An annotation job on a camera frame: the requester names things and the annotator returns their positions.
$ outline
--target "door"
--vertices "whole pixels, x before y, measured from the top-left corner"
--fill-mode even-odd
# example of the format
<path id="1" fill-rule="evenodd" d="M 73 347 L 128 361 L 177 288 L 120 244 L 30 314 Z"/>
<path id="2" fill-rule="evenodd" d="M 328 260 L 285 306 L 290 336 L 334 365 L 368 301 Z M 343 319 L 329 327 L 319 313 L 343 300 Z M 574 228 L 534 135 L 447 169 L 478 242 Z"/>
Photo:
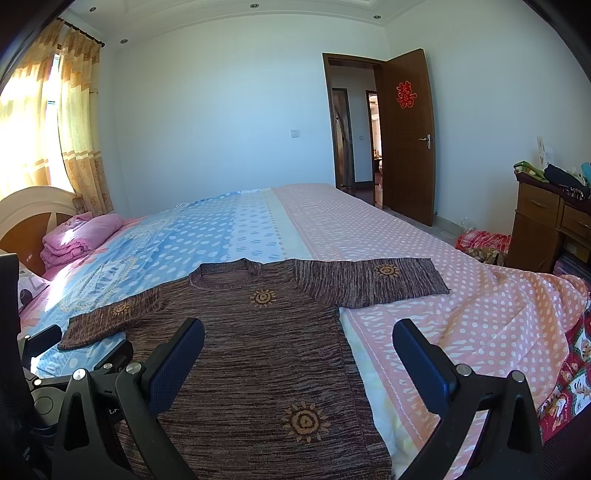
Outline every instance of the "door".
<path id="1" fill-rule="evenodd" d="M 349 113 L 349 95 L 346 89 L 333 88 L 333 108 L 338 156 L 337 185 L 351 188 L 355 185 L 353 165 L 353 136 Z"/>
<path id="2" fill-rule="evenodd" d="M 425 52 L 414 50 L 375 67 L 380 103 L 384 205 L 433 224 L 435 126 Z"/>

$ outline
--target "green cloth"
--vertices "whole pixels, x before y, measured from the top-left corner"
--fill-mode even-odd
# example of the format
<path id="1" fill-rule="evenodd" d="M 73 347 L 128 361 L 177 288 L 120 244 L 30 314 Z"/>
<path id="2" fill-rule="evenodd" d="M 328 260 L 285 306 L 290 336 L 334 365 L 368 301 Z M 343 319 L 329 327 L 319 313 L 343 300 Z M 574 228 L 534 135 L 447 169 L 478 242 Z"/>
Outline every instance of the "green cloth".
<path id="1" fill-rule="evenodd" d="M 516 173 L 527 173 L 530 177 L 533 177 L 538 181 L 549 183 L 548 180 L 546 180 L 546 177 L 544 177 L 544 172 L 541 171 L 539 168 L 535 168 L 529 162 L 520 161 L 519 163 L 513 165 L 513 168 L 515 169 Z"/>

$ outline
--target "sun pattern embroidery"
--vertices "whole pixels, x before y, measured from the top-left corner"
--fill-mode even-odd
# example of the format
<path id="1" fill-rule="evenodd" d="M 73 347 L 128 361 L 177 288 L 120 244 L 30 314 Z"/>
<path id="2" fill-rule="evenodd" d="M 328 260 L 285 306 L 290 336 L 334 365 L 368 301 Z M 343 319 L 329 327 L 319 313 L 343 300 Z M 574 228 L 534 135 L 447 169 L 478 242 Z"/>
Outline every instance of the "sun pattern embroidery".
<path id="1" fill-rule="evenodd" d="M 116 305 L 115 307 L 113 307 L 112 313 L 115 316 L 123 315 L 130 308 L 131 308 L 131 303 L 129 303 L 128 301 L 126 301 L 124 303 L 120 303 L 119 305 Z"/>
<path id="2" fill-rule="evenodd" d="M 397 277 L 400 275 L 400 269 L 396 265 L 379 265 L 374 267 L 374 272 L 384 277 Z"/>
<path id="3" fill-rule="evenodd" d="M 277 295 L 273 290 L 255 290 L 250 296 L 251 303 L 258 305 L 259 307 L 270 307 L 273 302 L 276 302 Z"/>
<path id="4" fill-rule="evenodd" d="M 302 400 L 301 404 L 292 403 L 285 409 L 287 417 L 281 419 L 286 422 L 283 428 L 289 430 L 288 436 L 296 439 L 296 442 L 305 440 L 307 443 L 316 440 L 322 440 L 320 432 L 328 432 L 330 422 L 326 421 L 328 417 L 322 413 L 322 408 L 316 408 L 316 404 L 307 404 Z"/>

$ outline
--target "drawer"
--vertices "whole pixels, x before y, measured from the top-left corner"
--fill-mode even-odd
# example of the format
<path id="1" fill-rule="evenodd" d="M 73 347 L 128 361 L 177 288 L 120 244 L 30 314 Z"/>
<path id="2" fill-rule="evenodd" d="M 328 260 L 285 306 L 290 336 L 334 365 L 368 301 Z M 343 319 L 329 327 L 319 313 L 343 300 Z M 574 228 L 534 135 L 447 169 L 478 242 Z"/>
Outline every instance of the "drawer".
<path id="1" fill-rule="evenodd" d="M 574 232 L 589 245 L 591 243 L 591 216 L 565 205 L 562 230 L 566 234 Z"/>
<path id="2" fill-rule="evenodd" d="M 554 228 L 516 213 L 505 266 L 551 273 L 563 241 L 564 235 Z"/>
<path id="3" fill-rule="evenodd" d="M 519 184 L 519 197 L 517 198 L 517 211 L 545 225 L 555 227 L 557 225 L 558 211 L 560 209 L 560 196 L 539 189 L 527 183 Z"/>

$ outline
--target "wooden headboard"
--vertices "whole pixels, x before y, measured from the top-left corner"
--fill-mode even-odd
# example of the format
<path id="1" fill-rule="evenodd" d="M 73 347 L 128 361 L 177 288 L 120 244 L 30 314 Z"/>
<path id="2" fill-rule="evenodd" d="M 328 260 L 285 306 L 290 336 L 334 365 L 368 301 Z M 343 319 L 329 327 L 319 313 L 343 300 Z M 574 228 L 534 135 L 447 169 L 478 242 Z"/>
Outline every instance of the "wooden headboard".
<path id="1" fill-rule="evenodd" d="M 29 187 L 0 200 L 0 249 L 16 253 L 37 275 L 45 273 L 41 239 L 76 215 L 74 193 L 55 187 Z"/>

